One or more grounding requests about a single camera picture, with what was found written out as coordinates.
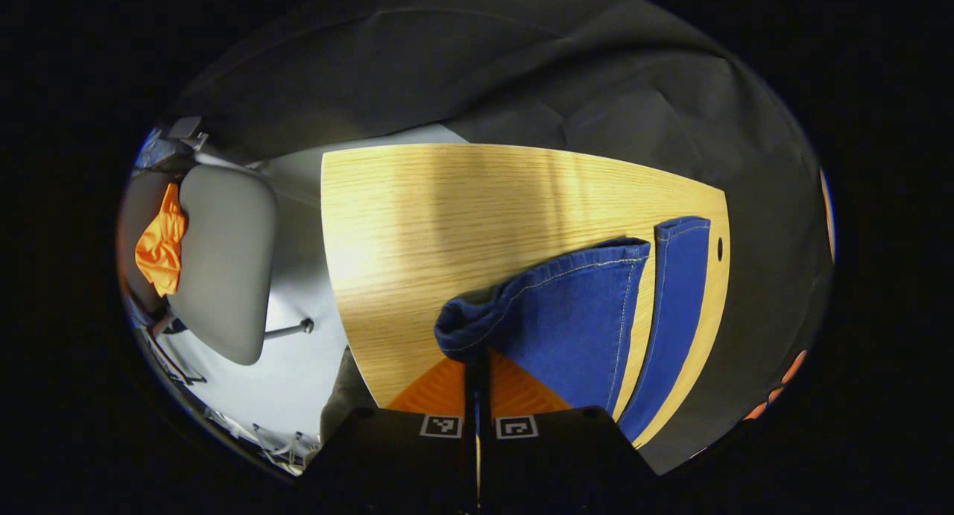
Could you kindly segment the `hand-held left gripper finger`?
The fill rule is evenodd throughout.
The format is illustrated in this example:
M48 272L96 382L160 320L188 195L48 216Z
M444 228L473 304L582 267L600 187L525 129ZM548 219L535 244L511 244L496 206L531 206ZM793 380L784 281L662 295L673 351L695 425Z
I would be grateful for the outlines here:
M355 407L301 476L319 514L477 514L473 386L460 414Z
M484 514L650 514L658 475L603 407L572 408L501 353L481 358Z

